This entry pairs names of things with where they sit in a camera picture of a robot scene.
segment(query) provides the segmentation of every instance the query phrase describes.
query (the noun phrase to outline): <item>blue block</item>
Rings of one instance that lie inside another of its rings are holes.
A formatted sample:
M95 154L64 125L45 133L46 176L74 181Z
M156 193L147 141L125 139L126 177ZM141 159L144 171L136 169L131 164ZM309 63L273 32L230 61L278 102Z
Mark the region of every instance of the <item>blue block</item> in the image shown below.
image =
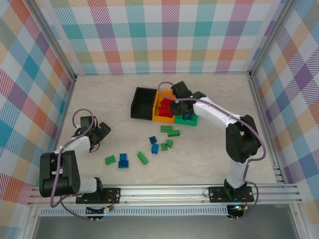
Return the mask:
M152 145L152 153L157 154L159 151L159 145L158 144L153 144Z
M119 161L119 168L128 168L129 162L128 161Z
M126 153L121 153L120 154L120 161L127 161L128 160L128 155Z
M151 144L157 143L155 136L150 137Z

